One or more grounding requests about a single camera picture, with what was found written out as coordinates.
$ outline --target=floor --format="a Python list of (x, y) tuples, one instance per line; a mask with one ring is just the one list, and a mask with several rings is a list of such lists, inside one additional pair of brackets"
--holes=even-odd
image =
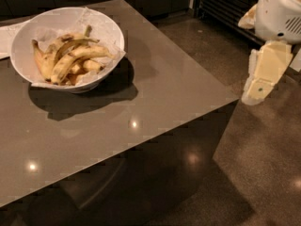
[[(153, 23), (242, 95), (248, 56), (256, 44), (210, 17), (200, 21), (178, 14)], [(299, 226), (300, 100), (300, 86), (285, 75), (262, 104), (239, 102), (224, 133), (215, 127), (221, 121), (215, 113), (128, 152), (125, 172), (119, 176), (123, 189), (112, 185), (109, 199), (101, 198), (78, 213), (66, 193), (48, 188), (28, 203), (14, 205), (19, 212), (28, 209), (29, 216), (11, 215), (15, 224), (9, 225)]]

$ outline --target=bowl rim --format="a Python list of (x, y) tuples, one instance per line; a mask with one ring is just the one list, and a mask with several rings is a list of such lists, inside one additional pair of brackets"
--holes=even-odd
[[(12, 43), (11, 43), (11, 45), (10, 45), (10, 48), (9, 48), (9, 54), (10, 54), (10, 61), (11, 61), (11, 64), (12, 64), (12, 66), (13, 66), (13, 68), (15, 69), (15, 71), (18, 73), (18, 75), (20, 75), (24, 80), (26, 80), (26, 81), (28, 81), (29, 83), (35, 83), (34, 81), (32, 81), (31, 79), (29, 79), (28, 77), (25, 77), (23, 74), (22, 74), (22, 72), (15, 66), (15, 61), (14, 61), (14, 54), (12, 53), (12, 49), (13, 49), (13, 47), (14, 47), (14, 43), (16, 42), (16, 38), (18, 37), (18, 35), (27, 27), (27, 26), (29, 26), (29, 24), (31, 24), (30, 22), (34, 22), (36, 19), (38, 19), (39, 17), (42, 17), (42, 16), (45, 16), (45, 15), (47, 15), (47, 14), (49, 14), (49, 13), (52, 13), (52, 12), (55, 12), (55, 11), (60, 11), (60, 10), (68, 10), (68, 9), (76, 9), (76, 10), (82, 10), (82, 11), (84, 11), (85, 9), (89, 9), (89, 10), (91, 10), (92, 12), (94, 12), (94, 13), (99, 13), (99, 14), (102, 14), (102, 15), (104, 15), (110, 22), (112, 22), (113, 24), (115, 24), (116, 25), (116, 27), (117, 27), (117, 29), (118, 29), (118, 31), (119, 31), (119, 33), (120, 33), (120, 41), (121, 41), (121, 44), (120, 44), (120, 50), (122, 50), (122, 51), (124, 51), (124, 35), (123, 35), (123, 33), (122, 33), (122, 30), (120, 29), (120, 27), (119, 27), (119, 25), (113, 20), (113, 19), (111, 19), (109, 16), (107, 16), (106, 14), (104, 14), (104, 13), (102, 13), (102, 12), (100, 12), (100, 11), (98, 11), (98, 10), (95, 10), (95, 9), (93, 9), (93, 8), (88, 8), (88, 7), (64, 7), (64, 8), (55, 8), (55, 9), (51, 9), (51, 10), (49, 10), (49, 11), (45, 11), (45, 12), (43, 12), (43, 13), (41, 13), (41, 14), (38, 14), (37, 16), (35, 16), (35, 17), (33, 17), (33, 18), (31, 18), (30, 20), (28, 20), (27, 21), (27, 23), (25, 23), (24, 25), (22, 25), (21, 27), (20, 27), (20, 29), (18, 30), (18, 32), (15, 34), (15, 36), (14, 36), (14, 38), (13, 38), (13, 40), (12, 40)], [(93, 88), (95, 87), (95, 84), (98, 82), (98, 80), (99, 80), (99, 82), (98, 83), (100, 83), (103, 79), (105, 79), (105, 77), (109, 74), (109, 73), (111, 73), (114, 69), (115, 69), (115, 67), (114, 68), (112, 68), (112, 70), (110, 70), (104, 77), (102, 77), (102, 78), (100, 78), (100, 79), (96, 79), (96, 80), (93, 80), (93, 81), (91, 81), (90, 83), (88, 83), (88, 84), (83, 84), (83, 85), (80, 85), (80, 86), (72, 86), (72, 87), (66, 87), (66, 88), (62, 88), (62, 87), (53, 87), (53, 88), (51, 88), (51, 89), (55, 89), (55, 90), (77, 90), (77, 89), (82, 89), (82, 88), (86, 88), (88, 85), (91, 85), (91, 86), (93, 86)]]

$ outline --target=gray tabletop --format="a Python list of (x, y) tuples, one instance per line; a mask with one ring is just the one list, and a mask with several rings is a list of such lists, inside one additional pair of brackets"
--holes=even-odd
[(31, 88), (0, 60), (0, 206), (237, 100), (123, 0), (124, 58), (90, 92)]

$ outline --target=bowl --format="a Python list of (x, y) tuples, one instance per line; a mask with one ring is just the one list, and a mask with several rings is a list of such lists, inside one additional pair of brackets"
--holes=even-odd
[[(108, 38), (110, 43), (119, 48), (118, 55), (97, 76), (85, 84), (75, 86), (56, 86), (44, 82), (38, 66), (34, 60), (31, 41), (37, 38), (37, 31), (41, 28), (51, 31), (68, 31), (75, 28), (75, 24), (82, 27), (90, 24), (90, 37), (95, 39)], [(110, 74), (124, 56), (124, 37), (119, 26), (105, 14), (88, 8), (58, 8), (34, 17), (20, 28), (10, 47), (10, 60), (16, 72), (32, 86), (44, 87), (71, 93), (81, 93), (91, 90)]]

